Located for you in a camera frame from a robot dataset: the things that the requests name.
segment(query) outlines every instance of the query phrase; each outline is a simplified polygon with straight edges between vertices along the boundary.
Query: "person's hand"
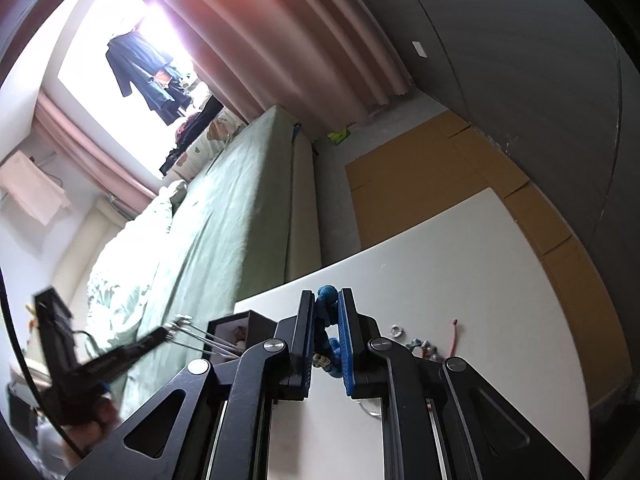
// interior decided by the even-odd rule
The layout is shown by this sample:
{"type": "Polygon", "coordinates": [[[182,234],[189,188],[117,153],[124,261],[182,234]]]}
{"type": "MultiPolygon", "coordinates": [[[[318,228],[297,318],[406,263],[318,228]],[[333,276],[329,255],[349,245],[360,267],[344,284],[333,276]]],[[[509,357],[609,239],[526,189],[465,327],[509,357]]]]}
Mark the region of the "person's hand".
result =
{"type": "MultiPolygon", "coordinates": [[[[99,442],[107,438],[118,425],[116,407],[107,398],[102,398],[96,405],[95,418],[96,420],[92,420],[87,424],[65,428],[66,434],[81,450],[93,449],[99,442]]],[[[75,467],[80,462],[80,457],[73,452],[66,442],[63,443],[63,449],[66,463],[71,467],[75,467]]]]}

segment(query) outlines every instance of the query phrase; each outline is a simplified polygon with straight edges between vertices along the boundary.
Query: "pink towel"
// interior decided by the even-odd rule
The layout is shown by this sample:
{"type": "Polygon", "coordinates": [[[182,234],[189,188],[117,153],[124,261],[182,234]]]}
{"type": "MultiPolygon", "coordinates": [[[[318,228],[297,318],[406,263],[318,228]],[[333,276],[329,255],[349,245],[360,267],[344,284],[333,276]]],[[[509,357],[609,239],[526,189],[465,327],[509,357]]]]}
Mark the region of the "pink towel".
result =
{"type": "Polygon", "coordinates": [[[53,182],[23,152],[15,152],[0,166],[0,187],[42,225],[71,202],[65,190],[53,182]]]}

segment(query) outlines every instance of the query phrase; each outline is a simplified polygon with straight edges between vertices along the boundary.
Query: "light switch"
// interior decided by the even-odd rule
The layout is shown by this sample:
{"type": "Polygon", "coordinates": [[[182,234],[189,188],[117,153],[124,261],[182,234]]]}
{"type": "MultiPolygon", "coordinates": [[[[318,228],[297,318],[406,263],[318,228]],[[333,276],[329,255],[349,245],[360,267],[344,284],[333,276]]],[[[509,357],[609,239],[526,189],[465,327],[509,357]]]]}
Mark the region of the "light switch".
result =
{"type": "Polygon", "coordinates": [[[418,53],[418,56],[427,57],[427,53],[424,51],[424,47],[420,41],[412,41],[411,43],[414,44],[414,49],[418,53]]]}

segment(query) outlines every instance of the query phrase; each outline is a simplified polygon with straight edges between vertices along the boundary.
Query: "open box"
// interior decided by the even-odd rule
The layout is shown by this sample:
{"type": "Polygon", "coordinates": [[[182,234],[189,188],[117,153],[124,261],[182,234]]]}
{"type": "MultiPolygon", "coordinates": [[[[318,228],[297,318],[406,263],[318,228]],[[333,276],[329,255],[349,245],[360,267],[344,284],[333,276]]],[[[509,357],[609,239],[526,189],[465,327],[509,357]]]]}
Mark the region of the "open box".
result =
{"type": "MultiPolygon", "coordinates": [[[[240,348],[244,342],[244,347],[250,348],[272,338],[276,332],[276,325],[275,321],[261,316],[253,310],[247,310],[209,321],[207,332],[240,348]]],[[[210,350],[211,346],[205,344],[204,351],[210,350]]],[[[202,354],[202,358],[214,365],[228,360],[222,355],[206,353],[202,354]]]]}

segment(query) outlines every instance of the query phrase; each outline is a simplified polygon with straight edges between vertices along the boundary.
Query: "gray floor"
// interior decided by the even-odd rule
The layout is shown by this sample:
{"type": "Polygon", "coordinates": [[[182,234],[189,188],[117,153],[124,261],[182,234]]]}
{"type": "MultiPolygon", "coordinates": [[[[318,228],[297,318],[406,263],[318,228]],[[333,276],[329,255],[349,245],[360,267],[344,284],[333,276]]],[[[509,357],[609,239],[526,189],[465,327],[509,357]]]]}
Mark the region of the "gray floor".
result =
{"type": "Polygon", "coordinates": [[[314,168],[324,266],[361,250],[345,166],[445,110],[439,102],[414,90],[373,114],[368,121],[352,126],[351,135],[338,146],[327,138],[316,140],[318,156],[314,168]]]}

